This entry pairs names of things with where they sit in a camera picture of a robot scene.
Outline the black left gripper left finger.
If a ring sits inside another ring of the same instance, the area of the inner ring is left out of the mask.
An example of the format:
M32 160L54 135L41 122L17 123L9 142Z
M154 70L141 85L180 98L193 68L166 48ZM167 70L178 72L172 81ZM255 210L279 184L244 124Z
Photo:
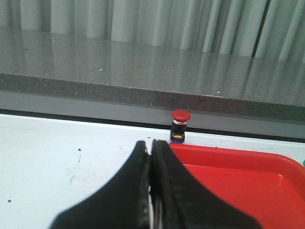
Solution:
M148 229L150 156L138 141L120 170L97 192L60 213L52 229Z

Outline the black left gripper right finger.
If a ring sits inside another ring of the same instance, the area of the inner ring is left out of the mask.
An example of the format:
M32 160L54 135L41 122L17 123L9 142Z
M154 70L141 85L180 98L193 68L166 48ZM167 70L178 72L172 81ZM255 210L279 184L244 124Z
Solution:
M165 229L261 228L194 178L166 141L152 142L150 183L153 210Z

